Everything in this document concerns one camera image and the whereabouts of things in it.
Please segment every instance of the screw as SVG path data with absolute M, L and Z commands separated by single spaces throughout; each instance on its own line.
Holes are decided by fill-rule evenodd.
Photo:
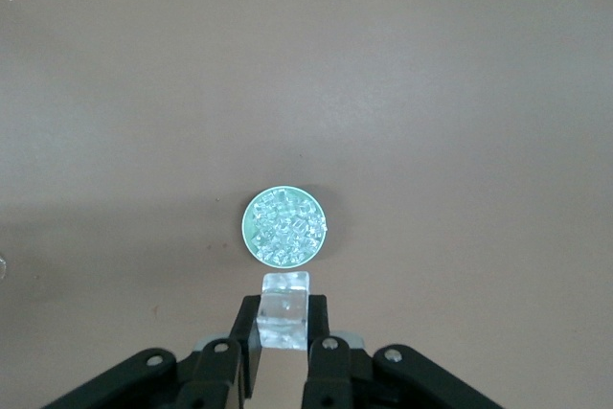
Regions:
M 338 348 L 338 342 L 336 342 L 336 339 L 328 337 L 327 339 L 323 340 L 322 347 L 324 347 L 326 350 L 335 350 Z
M 213 350 L 215 351 L 215 353 L 224 353 L 229 348 L 230 347 L 228 347 L 228 344 L 224 342 L 220 342 L 217 345 L 215 345 L 215 348 Z
M 158 364 L 162 364 L 162 361 L 164 361 L 164 358 L 160 356 L 159 354 L 155 354 L 154 356 L 152 356 L 150 359 L 147 360 L 147 365 L 157 366 Z
M 400 353 L 396 349 L 386 350 L 384 356 L 385 359 L 387 359 L 388 361 L 392 361 L 393 363 L 398 363 L 399 361 L 402 361 L 402 353 Z

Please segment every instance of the clear plastic cube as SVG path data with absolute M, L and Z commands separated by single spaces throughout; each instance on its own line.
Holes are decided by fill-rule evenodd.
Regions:
M 264 275 L 258 311 L 263 347 L 307 349 L 308 281 L 308 272 Z

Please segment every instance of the transparent block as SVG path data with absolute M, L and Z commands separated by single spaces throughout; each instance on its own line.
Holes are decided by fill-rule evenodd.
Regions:
M 269 246 L 263 246 L 258 251 L 258 257 L 262 260 L 268 260 L 274 256 L 275 252 Z
M 315 208 L 315 204 L 311 203 L 308 200 L 304 200 L 300 204 L 300 214 L 301 216 L 309 216 L 317 212 L 317 208 Z
M 269 205 L 274 200 L 275 200 L 275 195 L 272 192 L 267 193 L 261 198 L 261 201 L 263 202 L 264 206 Z
M 268 349 L 307 349 L 308 272 L 268 273 L 261 284 L 258 330 Z
M 257 248 L 261 248 L 261 246 L 262 246 L 261 235 L 260 235 L 260 234 L 255 235 L 255 236 L 252 238 L 251 242 L 252 242 L 252 243 L 253 243 L 253 244 L 254 244 L 254 245 L 257 247 Z
M 0 254 L 0 280 L 4 280 L 4 277 L 6 275 L 7 275 L 7 262 L 2 258 L 2 255 Z
M 304 235 L 308 230 L 308 222 L 303 219 L 296 219 L 292 227 L 298 235 Z
M 298 196 L 296 196 L 294 193 L 288 193 L 286 200 L 288 203 L 292 203 L 294 205 L 298 205 L 298 202 L 300 201 L 300 198 Z
M 275 191 L 275 195 L 279 203 L 287 201 L 287 192 L 285 191 L 285 189 L 278 189 L 277 191 Z
M 260 219 L 264 214 L 265 208 L 261 205 L 261 203 L 256 203 L 253 205 L 253 216 L 255 219 Z

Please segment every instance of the round container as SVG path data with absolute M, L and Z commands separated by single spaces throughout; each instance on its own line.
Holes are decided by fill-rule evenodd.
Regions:
M 270 189 L 266 189 L 265 191 L 258 193 L 256 197 L 253 200 L 251 200 L 251 202 L 247 206 L 247 209 L 245 210 L 245 214 L 242 217 L 242 238 L 244 239 L 245 245 L 247 246 L 247 249 L 249 249 L 249 252 L 253 255 L 254 258 L 256 258 L 261 263 L 264 263 L 268 266 L 275 267 L 275 268 L 294 268 L 294 267 L 299 267 L 300 265 L 307 263 L 308 261 L 312 260 L 317 255 L 322 245 L 324 244 L 324 240 L 326 239 L 327 230 L 323 232 L 323 236 L 318 240 L 317 247 L 315 248 L 313 254 L 310 255 L 307 259 L 303 261 L 300 261 L 298 263 L 290 262 L 286 264 L 275 264 L 269 261 L 264 261 L 261 258 L 259 258 L 258 248 L 252 241 L 252 239 L 258 233 L 258 229 L 256 228 L 254 224 L 254 205 L 260 202 L 261 198 L 267 193 L 274 193 L 275 191 L 279 191 L 281 189 L 285 189 L 286 191 L 289 191 L 290 193 L 297 195 L 301 199 L 301 201 L 308 200 L 315 206 L 317 210 L 316 213 L 320 214 L 323 219 L 326 218 L 326 215 L 324 215 L 324 210 L 322 209 L 321 205 L 317 202 L 317 200 L 310 193 L 305 192 L 302 189 L 298 189 L 297 187 L 292 187 L 292 186 L 271 187 Z

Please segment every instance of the tan surface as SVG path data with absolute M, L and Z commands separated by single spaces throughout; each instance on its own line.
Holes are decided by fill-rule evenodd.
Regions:
M 369 352 L 613 406 L 612 75 L 613 0 L 0 0 L 0 407 L 230 328 L 277 184 Z M 249 407 L 305 372 L 266 352 Z

